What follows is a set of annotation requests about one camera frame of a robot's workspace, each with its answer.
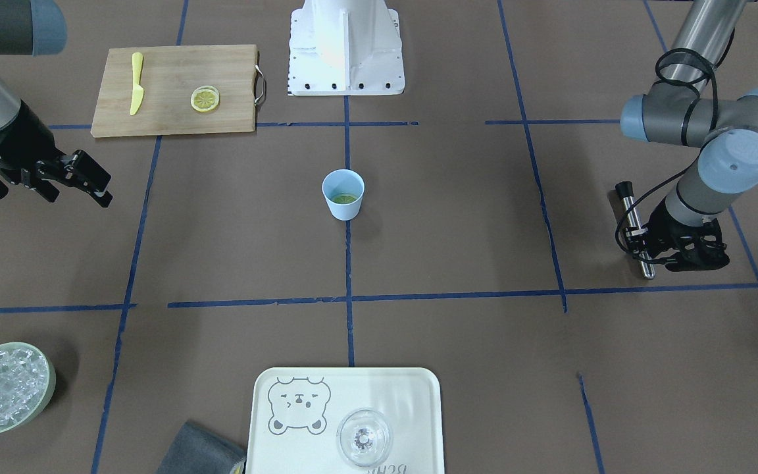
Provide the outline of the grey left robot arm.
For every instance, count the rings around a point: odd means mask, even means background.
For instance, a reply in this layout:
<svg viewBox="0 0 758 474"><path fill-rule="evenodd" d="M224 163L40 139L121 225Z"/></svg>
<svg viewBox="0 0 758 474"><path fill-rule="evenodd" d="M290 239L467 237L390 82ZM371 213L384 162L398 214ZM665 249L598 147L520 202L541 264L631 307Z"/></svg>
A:
<svg viewBox="0 0 758 474"><path fill-rule="evenodd" d="M620 131L645 143L697 148L691 165L666 180L671 190L645 224L630 181L615 186L623 213L617 245L653 279L728 265L719 214L758 184L758 88L719 99L718 69L733 43L744 1L695 1L673 45L655 63L649 93L626 102Z"/></svg>

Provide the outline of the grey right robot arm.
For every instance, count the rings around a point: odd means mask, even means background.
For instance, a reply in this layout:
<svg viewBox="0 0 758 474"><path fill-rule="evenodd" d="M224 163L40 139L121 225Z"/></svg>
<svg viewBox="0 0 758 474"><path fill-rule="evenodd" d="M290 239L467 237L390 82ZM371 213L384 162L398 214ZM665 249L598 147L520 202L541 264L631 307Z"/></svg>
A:
<svg viewBox="0 0 758 474"><path fill-rule="evenodd" d="M66 20L56 2L0 1L0 56L54 55L66 43ZM84 150L59 150L48 127L0 77L0 199L8 195L9 185L23 185L54 202L57 184L63 184L108 207L110 180Z"/></svg>

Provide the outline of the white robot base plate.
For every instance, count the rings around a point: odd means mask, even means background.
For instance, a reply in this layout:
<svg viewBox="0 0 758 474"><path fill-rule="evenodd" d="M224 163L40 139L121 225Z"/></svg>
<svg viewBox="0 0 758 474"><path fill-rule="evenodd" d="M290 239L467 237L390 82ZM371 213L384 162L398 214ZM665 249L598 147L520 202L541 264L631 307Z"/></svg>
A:
<svg viewBox="0 0 758 474"><path fill-rule="evenodd" d="M306 1L291 12L287 93L379 96L405 90L399 15L384 1Z"/></svg>

